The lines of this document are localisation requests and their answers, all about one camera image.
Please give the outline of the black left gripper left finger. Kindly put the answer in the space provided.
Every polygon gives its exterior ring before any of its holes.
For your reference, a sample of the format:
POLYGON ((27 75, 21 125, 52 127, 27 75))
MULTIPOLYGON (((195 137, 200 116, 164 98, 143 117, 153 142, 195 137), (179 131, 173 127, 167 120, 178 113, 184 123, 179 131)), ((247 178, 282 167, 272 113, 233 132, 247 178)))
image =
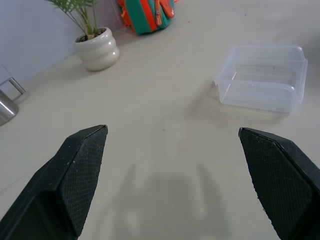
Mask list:
POLYGON ((0 240, 78 240, 98 184, 106 125, 82 129, 29 180, 0 220, 0 240))

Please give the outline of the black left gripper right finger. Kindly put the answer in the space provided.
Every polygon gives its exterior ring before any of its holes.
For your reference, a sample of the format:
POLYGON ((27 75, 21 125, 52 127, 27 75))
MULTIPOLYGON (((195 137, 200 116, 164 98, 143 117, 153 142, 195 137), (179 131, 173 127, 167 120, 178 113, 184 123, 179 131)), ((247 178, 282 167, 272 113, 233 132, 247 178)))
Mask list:
POLYGON ((291 140, 242 127, 257 197, 281 240, 320 240, 320 169, 291 140))

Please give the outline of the clear plastic container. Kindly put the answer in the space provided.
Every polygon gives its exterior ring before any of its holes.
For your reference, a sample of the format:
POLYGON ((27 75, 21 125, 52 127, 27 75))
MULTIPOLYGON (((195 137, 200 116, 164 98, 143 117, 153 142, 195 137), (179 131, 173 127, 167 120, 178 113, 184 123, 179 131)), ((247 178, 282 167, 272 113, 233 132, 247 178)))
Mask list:
POLYGON ((289 114, 303 102, 307 69, 298 45, 236 45, 213 82, 221 104, 289 114))

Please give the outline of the silver metal cup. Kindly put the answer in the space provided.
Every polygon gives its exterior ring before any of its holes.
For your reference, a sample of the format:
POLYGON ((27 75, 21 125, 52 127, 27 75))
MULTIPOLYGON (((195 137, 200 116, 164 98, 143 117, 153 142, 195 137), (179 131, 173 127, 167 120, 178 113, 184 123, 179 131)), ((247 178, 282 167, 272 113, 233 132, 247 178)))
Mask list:
POLYGON ((11 121, 19 112, 19 106, 0 90, 0 126, 11 121))

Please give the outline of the silver metal stand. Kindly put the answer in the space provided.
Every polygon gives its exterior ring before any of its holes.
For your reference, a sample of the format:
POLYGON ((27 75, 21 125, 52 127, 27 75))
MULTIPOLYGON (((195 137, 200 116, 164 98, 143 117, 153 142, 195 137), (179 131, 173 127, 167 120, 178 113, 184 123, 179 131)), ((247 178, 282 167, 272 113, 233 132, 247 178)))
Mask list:
POLYGON ((17 101, 26 94, 26 90, 12 76, 6 67, 0 63, 0 91, 5 93, 11 100, 17 101))

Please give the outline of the white ribbed plant pot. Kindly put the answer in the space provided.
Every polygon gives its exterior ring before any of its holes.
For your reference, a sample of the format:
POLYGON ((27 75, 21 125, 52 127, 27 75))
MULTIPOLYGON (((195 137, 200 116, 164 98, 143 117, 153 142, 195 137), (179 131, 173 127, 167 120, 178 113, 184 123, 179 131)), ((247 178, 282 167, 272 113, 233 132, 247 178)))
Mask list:
POLYGON ((120 57, 120 50, 112 31, 100 28, 102 33, 90 40, 80 41, 82 35, 74 42, 75 51, 88 71, 96 72, 113 66, 120 57))

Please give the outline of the green potted plant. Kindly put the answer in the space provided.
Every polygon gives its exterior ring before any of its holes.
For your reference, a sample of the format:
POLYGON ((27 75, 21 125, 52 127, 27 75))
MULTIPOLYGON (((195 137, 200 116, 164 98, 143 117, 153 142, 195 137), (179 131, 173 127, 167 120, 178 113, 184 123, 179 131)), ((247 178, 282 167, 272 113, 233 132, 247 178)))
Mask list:
POLYGON ((84 33, 87 40, 101 32, 97 25, 95 6, 99 0, 46 0, 65 13, 84 33))

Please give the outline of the green and orange backpack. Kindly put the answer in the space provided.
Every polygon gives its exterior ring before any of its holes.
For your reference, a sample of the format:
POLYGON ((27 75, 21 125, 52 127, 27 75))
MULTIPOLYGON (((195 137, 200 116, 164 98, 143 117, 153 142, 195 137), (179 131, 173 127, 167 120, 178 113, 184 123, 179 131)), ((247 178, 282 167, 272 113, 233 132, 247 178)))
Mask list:
POLYGON ((125 27, 137 35, 167 28, 175 17, 179 0, 117 0, 125 27))

